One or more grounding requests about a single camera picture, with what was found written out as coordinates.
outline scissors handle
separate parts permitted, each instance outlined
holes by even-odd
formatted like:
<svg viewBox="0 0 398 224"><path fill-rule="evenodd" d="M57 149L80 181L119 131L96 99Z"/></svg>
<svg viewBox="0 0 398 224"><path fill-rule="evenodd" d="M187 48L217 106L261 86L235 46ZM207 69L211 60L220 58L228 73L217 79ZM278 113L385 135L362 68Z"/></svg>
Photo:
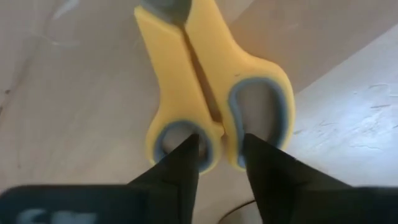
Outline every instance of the scissors handle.
<svg viewBox="0 0 398 224"><path fill-rule="evenodd" d="M245 52L233 39L214 0L191 0L185 31L223 118L229 162L238 169L245 168L241 153L244 131L236 94L251 82L268 83L276 93L280 131L270 143L284 148L292 135L295 106L292 86L283 69Z"/></svg>
<svg viewBox="0 0 398 224"><path fill-rule="evenodd" d="M206 141L206 158L200 161L200 171L204 173L220 159L224 131L211 118L184 35L178 27L141 6L135 8L134 14L160 87L159 109L147 132L146 156L153 164L159 162L166 156L162 140L167 130L189 124Z"/></svg>

